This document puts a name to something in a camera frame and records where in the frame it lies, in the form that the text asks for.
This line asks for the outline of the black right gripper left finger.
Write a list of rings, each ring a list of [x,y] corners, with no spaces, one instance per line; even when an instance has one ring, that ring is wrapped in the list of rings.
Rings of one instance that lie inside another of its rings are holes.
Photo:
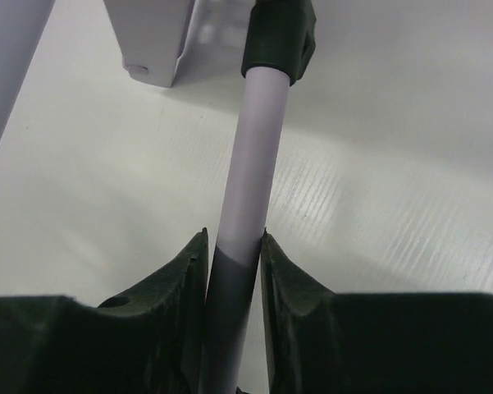
[[[0,393],[195,393],[208,234],[97,307],[0,296]]]

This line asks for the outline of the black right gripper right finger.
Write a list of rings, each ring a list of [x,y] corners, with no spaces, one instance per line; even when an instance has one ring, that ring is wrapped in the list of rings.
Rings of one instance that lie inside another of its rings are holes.
[[[493,393],[493,295],[335,293],[262,237],[272,393]]]

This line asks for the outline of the lilac tripod music stand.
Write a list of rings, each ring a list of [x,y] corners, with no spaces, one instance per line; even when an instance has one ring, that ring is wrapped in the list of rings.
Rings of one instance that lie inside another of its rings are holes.
[[[0,1],[0,138],[55,1]],[[135,80],[171,87],[195,1],[103,1]],[[311,1],[255,1],[241,74],[235,133],[209,287],[204,297],[199,386],[237,388],[244,335],[289,88],[315,50]]]

